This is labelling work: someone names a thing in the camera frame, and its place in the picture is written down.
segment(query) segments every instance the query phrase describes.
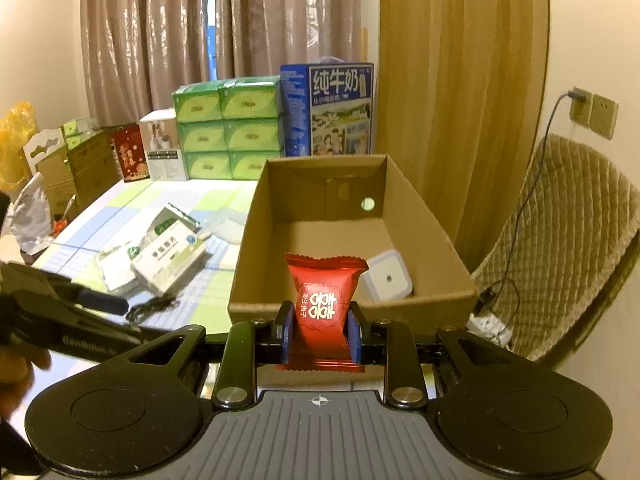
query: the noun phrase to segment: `wall socket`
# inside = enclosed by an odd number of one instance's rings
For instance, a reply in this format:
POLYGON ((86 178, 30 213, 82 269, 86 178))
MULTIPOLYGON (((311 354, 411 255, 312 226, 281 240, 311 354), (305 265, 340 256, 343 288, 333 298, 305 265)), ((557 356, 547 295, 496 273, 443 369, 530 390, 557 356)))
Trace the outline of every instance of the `wall socket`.
POLYGON ((591 117, 589 119, 589 128, 591 131, 607 139, 611 139, 611 137, 613 137, 613 130, 616 127, 617 117, 617 102, 602 97, 601 95, 593 96, 593 106, 591 107, 591 117))
POLYGON ((589 119, 591 117, 591 107, 593 105, 593 94, 587 92, 582 88, 574 86, 574 92, 583 94, 587 97, 587 100, 583 103, 576 99, 571 100, 571 110, 569 110, 569 117, 574 123, 580 124, 585 128, 589 127, 589 119))

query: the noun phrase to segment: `round hole in box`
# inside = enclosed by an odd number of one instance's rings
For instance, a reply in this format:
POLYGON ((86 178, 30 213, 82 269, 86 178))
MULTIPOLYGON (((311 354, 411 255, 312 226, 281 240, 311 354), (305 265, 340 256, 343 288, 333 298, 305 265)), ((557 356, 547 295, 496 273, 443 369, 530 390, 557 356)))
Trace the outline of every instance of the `round hole in box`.
POLYGON ((360 204, 360 207, 364 211, 371 211, 373 208, 375 208, 375 206, 376 206, 376 201, 369 196, 367 196, 364 200, 362 200, 362 203, 360 204))

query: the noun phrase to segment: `checkered tablecloth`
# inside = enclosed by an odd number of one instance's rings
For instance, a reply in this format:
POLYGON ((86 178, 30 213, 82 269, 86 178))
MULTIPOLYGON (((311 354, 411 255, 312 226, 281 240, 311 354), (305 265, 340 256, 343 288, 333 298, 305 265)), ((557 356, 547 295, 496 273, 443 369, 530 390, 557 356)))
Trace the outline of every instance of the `checkered tablecloth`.
MULTIPOLYGON (((216 211, 224 208, 232 210, 236 218, 246 218, 255 185, 255 182, 230 180, 142 180, 130 184, 120 181, 73 220, 34 267, 57 272, 95 290, 106 291, 95 263, 100 250, 144 235, 151 221, 167 203, 188 212, 200 222, 206 222, 216 211)), ((239 246, 212 236, 207 241, 207 254, 181 281, 178 306, 154 314, 143 324, 168 330, 186 324, 200 324, 206 327, 208 333, 227 332, 231 322, 226 308, 238 250, 239 246)), ((137 289, 127 299, 133 306, 151 297, 150 292, 137 289)), ((124 322, 119 316, 108 317, 116 322, 124 322)), ((62 354, 54 354, 52 361, 50 371, 36 370, 34 387, 12 416, 11 423, 20 431, 26 407, 37 393, 93 365, 62 354)))

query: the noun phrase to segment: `red candy wrapper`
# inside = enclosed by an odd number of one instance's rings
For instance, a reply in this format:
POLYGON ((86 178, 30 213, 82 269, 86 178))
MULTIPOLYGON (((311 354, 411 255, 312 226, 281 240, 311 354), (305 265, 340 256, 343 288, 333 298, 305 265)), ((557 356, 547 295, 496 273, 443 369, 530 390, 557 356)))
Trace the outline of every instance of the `red candy wrapper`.
POLYGON ((369 267, 362 258, 316 260, 286 254, 298 291, 288 370, 363 371, 351 361, 344 324, 359 276, 369 267))

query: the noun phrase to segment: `yellow plastic bag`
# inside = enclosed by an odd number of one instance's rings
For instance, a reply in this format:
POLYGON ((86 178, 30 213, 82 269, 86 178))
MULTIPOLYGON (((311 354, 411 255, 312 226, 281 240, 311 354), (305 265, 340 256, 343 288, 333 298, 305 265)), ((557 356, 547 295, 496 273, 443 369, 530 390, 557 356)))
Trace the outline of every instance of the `yellow plastic bag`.
POLYGON ((22 147, 38 131, 33 105, 20 101, 0 119, 0 190, 10 196, 31 178, 22 147))

